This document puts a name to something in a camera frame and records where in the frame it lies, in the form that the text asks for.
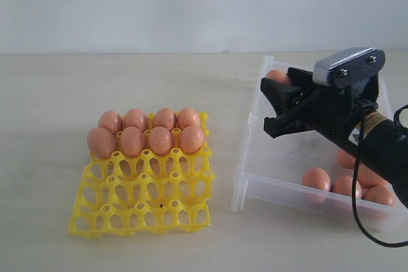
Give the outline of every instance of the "beige table surface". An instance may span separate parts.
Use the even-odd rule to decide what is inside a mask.
[[[328,52],[276,53],[313,65]],[[0,56],[0,271],[405,271],[354,224],[247,200],[233,175],[265,54]],[[407,51],[383,69],[393,111],[408,103]],[[68,233],[87,131],[106,110],[192,106],[210,115],[212,225],[198,233],[87,240]],[[408,222],[379,236],[408,239]]]

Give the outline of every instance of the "white wall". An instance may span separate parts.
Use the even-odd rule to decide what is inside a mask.
[[[408,48],[408,0],[0,0],[0,53]]]

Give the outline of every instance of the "brown egg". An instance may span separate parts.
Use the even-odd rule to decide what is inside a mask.
[[[395,195],[387,187],[375,186],[366,191],[364,200],[382,205],[395,206]]]
[[[331,188],[331,191],[336,193],[336,194],[343,194],[345,196],[351,197],[352,192],[352,184],[353,184],[353,177],[350,175],[342,175],[339,176],[334,184],[333,187]],[[357,181],[356,183],[356,199],[361,199],[361,196],[363,194],[363,191],[361,189],[360,183]],[[342,208],[345,211],[352,211],[353,206],[351,205],[351,200],[350,203],[343,203],[343,202],[338,202],[336,203],[338,207]]]
[[[368,169],[366,165],[361,164],[358,168],[358,181],[363,188],[371,188],[374,186],[387,186],[387,181],[377,173]]]
[[[176,113],[171,108],[159,110],[153,118],[153,127],[165,127],[167,130],[172,130],[176,127],[176,123]]]
[[[149,148],[157,155],[169,154],[174,146],[173,135],[165,127],[154,127],[147,140]]]
[[[266,74],[266,77],[281,84],[292,85],[291,79],[283,70],[271,70]]]
[[[116,138],[102,127],[91,129],[87,135],[89,150],[100,159],[108,159],[117,150]]]
[[[124,127],[137,127],[142,132],[149,128],[149,120],[146,114],[138,108],[129,110],[124,118]]]
[[[115,111],[107,111],[99,118],[98,127],[102,127],[116,135],[123,130],[122,117]]]
[[[340,149],[337,152],[337,163],[346,169],[353,169],[356,159],[348,154],[346,151]]]
[[[183,108],[177,116],[178,127],[183,130],[186,127],[201,127],[200,115],[192,108]]]
[[[329,174],[321,168],[312,168],[308,170],[302,178],[302,185],[315,189],[330,191]],[[321,204],[326,200],[326,197],[307,194],[307,198],[316,204]]]
[[[199,127],[186,127],[178,137],[178,146],[186,154],[197,153],[204,144],[205,135]]]
[[[137,127],[127,127],[120,136],[120,148],[128,157],[138,157],[146,147],[146,137]]]

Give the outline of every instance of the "transparent plastic container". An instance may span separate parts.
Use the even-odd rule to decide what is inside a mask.
[[[251,197],[352,221],[351,197],[301,185],[304,172],[312,167],[325,169],[331,182],[340,175],[351,174],[351,170],[337,165],[336,155],[339,148],[315,131],[273,139],[263,130],[264,118],[274,117],[276,114],[260,91],[261,78],[271,69],[287,71],[288,67],[312,70],[299,65],[275,62],[273,57],[265,57],[263,60],[235,174],[231,209],[242,211],[245,198]],[[379,112],[392,118],[382,79],[377,102]],[[309,200],[310,196],[323,196],[326,200],[324,203],[315,204]],[[364,226],[374,229],[392,229],[408,217],[408,211],[399,201],[396,206],[390,207],[358,200],[357,208]]]

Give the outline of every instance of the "yellow plastic egg tray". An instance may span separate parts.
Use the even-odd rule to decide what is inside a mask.
[[[154,114],[149,114],[152,127]],[[210,133],[208,115],[200,113],[202,129]],[[109,159],[91,153],[82,175],[69,232],[87,238],[102,234],[132,236],[138,231],[165,234],[171,229],[195,232],[210,225],[211,149],[187,155],[177,147],[180,129],[171,131],[175,148],[158,156],[145,149],[139,157],[115,151]]]

